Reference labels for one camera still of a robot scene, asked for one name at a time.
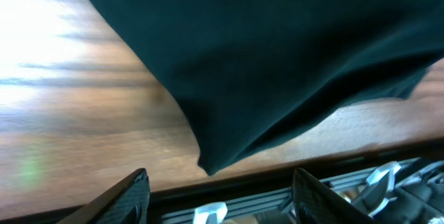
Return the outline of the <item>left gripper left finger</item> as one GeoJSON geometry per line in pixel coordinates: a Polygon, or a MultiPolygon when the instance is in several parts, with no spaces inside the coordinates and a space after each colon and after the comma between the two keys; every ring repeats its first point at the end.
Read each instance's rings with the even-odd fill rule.
{"type": "Polygon", "coordinates": [[[146,224],[149,201],[146,169],[137,169],[57,224],[146,224]]]}

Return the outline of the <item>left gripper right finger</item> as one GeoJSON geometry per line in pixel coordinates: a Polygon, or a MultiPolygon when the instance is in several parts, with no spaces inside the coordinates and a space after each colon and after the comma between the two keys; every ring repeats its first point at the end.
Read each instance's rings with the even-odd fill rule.
{"type": "Polygon", "coordinates": [[[375,223],[304,169],[293,174],[292,197],[297,224],[375,223]]]}

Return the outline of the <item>black t-shirt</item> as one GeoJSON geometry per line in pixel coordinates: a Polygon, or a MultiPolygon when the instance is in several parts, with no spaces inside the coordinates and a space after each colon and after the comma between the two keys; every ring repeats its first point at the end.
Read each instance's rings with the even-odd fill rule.
{"type": "Polygon", "coordinates": [[[208,175],[409,97],[443,57],[443,0],[89,1],[177,101],[208,175]]]}

